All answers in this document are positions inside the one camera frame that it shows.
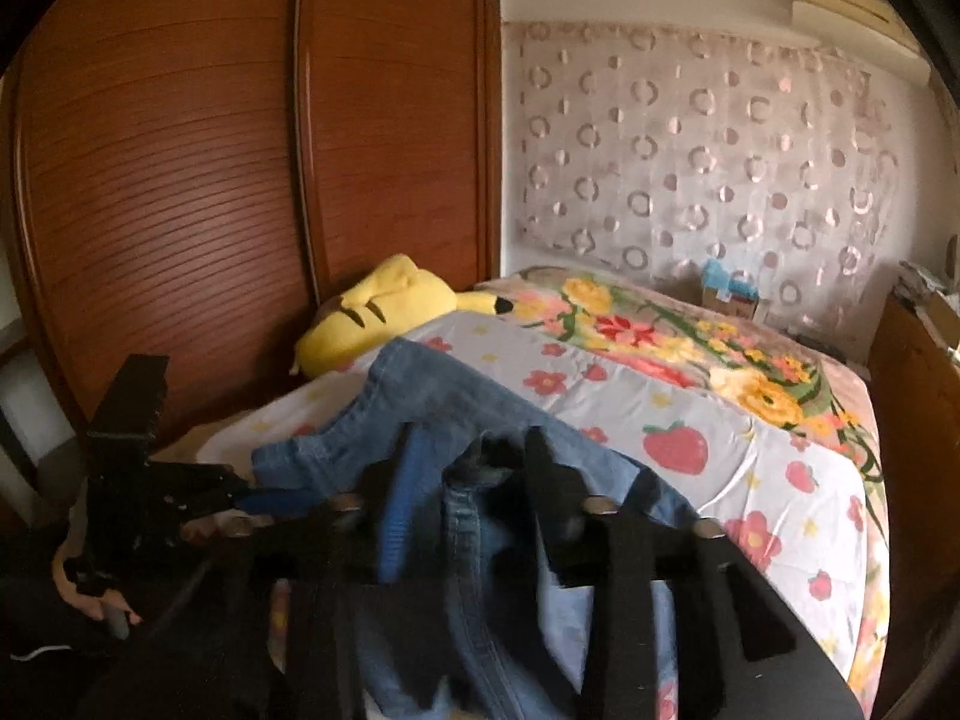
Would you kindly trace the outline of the person's left hand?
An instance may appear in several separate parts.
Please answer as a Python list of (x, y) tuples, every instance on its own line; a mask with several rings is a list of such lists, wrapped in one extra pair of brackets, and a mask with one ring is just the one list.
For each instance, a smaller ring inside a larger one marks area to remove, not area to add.
[(94, 621), (104, 621), (107, 613), (121, 613), (132, 626), (138, 626), (142, 622), (142, 617), (130, 608), (124, 595), (117, 590), (107, 590), (99, 596), (83, 595), (78, 592), (75, 583), (70, 582), (65, 574), (65, 559), (67, 559), (67, 551), (65, 546), (60, 546), (52, 559), (52, 580), (55, 590), (67, 605), (81, 611)]

